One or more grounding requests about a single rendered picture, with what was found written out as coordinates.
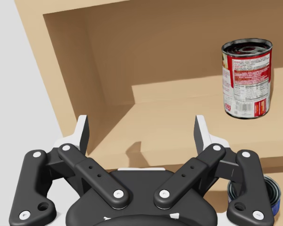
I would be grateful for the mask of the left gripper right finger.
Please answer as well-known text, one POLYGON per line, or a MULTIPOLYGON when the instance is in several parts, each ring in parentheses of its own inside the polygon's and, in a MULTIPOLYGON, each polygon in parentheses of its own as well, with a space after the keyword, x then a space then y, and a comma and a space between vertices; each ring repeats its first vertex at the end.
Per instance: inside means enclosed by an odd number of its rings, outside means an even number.
POLYGON ((235 226, 274 226, 259 156, 251 150, 233 152, 229 143, 209 133, 203 115, 196 115, 194 141, 198 155, 189 159, 154 193, 161 210, 176 208, 187 215, 175 220, 187 226, 218 226, 218 214, 204 199, 220 178, 238 188, 239 194, 225 216, 235 226))

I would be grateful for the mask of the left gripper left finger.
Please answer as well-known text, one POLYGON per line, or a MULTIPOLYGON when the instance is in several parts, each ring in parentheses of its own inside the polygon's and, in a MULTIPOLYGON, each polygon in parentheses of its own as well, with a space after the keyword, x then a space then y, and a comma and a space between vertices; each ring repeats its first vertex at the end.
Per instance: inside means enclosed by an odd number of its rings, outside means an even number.
POLYGON ((53 180, 64 178, 83 196, 93 189, 111 208, 130 203, 127 189, 94 159, 86 157, 89 141, 87 115, 80 115, 72 135, 55 142, 52 150, 32 150, 23 159, 9 216, 11 226, 46 226, 57 216, 47 194, 53 180))

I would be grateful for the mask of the blue flat can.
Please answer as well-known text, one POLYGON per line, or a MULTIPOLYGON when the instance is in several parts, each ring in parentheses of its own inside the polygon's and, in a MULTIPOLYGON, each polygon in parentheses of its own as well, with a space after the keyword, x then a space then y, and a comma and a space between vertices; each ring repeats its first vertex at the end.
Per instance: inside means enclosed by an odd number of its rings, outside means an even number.
MULTIPOLYGON (((268 197, 271 204, 273 216, 276 216, 280 208, 281 189, 279 185, 271 177, 264 175, 264 181, 268 197)), ((237 198, 237 192, 230 181, 227 185, 228 203, 237 198)))

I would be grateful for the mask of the red and white can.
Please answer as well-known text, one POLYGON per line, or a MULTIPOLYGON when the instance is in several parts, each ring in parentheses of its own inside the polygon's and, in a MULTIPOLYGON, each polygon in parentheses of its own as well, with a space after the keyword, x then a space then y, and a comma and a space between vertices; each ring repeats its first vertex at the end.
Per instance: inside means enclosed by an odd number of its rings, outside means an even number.
POLYGON ((223 103, 227 114, 254 119, 270 108, 272 42, 238 39, 222 48, 223 103))

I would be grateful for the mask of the pale wooden shelf unit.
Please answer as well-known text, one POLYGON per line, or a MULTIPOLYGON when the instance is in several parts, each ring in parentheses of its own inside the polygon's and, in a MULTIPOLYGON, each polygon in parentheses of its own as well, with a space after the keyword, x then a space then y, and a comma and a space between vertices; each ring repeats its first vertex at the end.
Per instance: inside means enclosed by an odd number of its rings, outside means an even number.
POLYGON ((88 115, 102 167, 176 170, 196 155, 197 114, 233 151, 249 149, 282 191, 283 0, 15 0, 63 136, 88 115), (267 114, 225 112, 223 44, 272 42, 267 114))

